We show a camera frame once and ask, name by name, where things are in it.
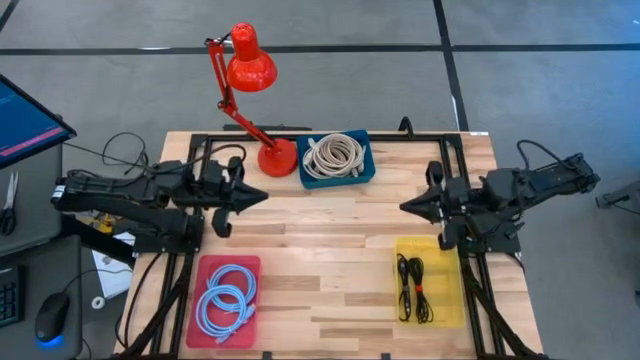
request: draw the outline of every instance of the gray floor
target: gray floor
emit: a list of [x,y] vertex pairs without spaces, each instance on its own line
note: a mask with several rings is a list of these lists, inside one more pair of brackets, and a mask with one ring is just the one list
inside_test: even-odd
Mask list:
[[[640,42],[640,4],[632,0],[444,3],[454,45]],[[439,43],[431,1],[21,0],[0,48],[199,46],[240,20],[256,25],[264,45]],[[408,115],[420,130],[457,128],[440,53],[274,59],[275,86],[238,98],[257,123],[393,129]],[[561,156],[583,152],[602,177],[596,193],[640,178],[640,52],[457,53],[455,60],[470,129],[491,133],[499,165],[520,166],[515,143],[530,138]],[[6,56],[0,72],[64,115],[80,134],[76,143],[96,149],[129,130],[143,135],[157,159],[169,130],[230,123],[215,109],[219,95],[206,55]],[[114,154],[134,156],[137,149],[126,144]],[[549,161],[530,153],[534,164]],[[71,150],[65,167],[117,174]],[[636,217],[598,210],[586,195],[549,201],[525,220],[527,282],[546,353],[636,359]],[[87,296],[97,293],[95,279],[85,284]],[[121,306],[122,298],[88,312],[85,336],[94,357],[111,351]]]

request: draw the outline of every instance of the red desk lamp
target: red desk lamp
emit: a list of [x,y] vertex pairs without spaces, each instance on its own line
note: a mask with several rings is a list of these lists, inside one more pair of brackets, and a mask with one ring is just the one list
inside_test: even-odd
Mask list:
[[276,64],[269,54],[258,47],[256,30],[251,24],[236,24],[230,35],[235,54],[229,61],[229,67],[225,66],[223,57],[224,40],[228,35],[222,39],[207,39],[205,42],[222,92],[218,109],[262,143],[258,152],[258,165],[265,174],[274,177],[289,175],[298,165],[296,146],[285,139],[271,138],[240,115],[231,90],[234,87],[240,91],[257,92],[268,88],[278,76]]

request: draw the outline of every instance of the lamp shade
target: lamp shade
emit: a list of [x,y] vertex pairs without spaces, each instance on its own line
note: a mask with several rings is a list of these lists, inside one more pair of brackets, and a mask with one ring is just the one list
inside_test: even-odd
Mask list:
[[231,29],[234,55],[227,67],[229,85],[240,91],[256,92],[271,86],[278,69],[269,54],[258,46],[251,24],[239,23]]

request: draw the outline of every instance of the lamp arm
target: lamp arm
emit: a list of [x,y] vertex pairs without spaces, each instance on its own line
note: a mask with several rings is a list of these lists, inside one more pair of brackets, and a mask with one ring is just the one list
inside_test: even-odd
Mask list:
[[207,41],[205,41],[205,45],[209,51],[213,71],[218,79],[220,93],[222,94],[222,101],[218,103],[218,108],[232,108],[237,111],[238,105],[236,104],[236,99],[233,96],[233,90],[227,82],[227,66],[224,63],[224,42],[216,43],[216,40],[207,39]]
[[205,44],[209,50],[213,71],[216,74],[218,85],[220,86],[220,92],[222,93],[222,101],[218,103],[218,109],[229,115],[229,117],[247,130],[249,135],[253,136],[258,141],[270,148],[276,147],[275,141],[269,137],[269,135],[260,130],[251,121],[247,120],[247,118],[240,115],[238,112],[238,105],[236,104],[236,99],[233,96],[233,90],[227,81],[227,66],[224,63],[224,42],[217,43],[215,40],[208,39]]

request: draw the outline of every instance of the blue light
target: blue light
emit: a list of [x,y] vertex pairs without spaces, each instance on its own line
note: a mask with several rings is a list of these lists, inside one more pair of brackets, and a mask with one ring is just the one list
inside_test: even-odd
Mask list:
[[64,343],[64,336],[63,335],[58,335],[58,337],[53,338],[47,342],[43,342],[40,340],[38,341],[38,345],[40,345],[41,348],[43,349],[52,349],[52,348],[57,348],[62,346],[62,344]]

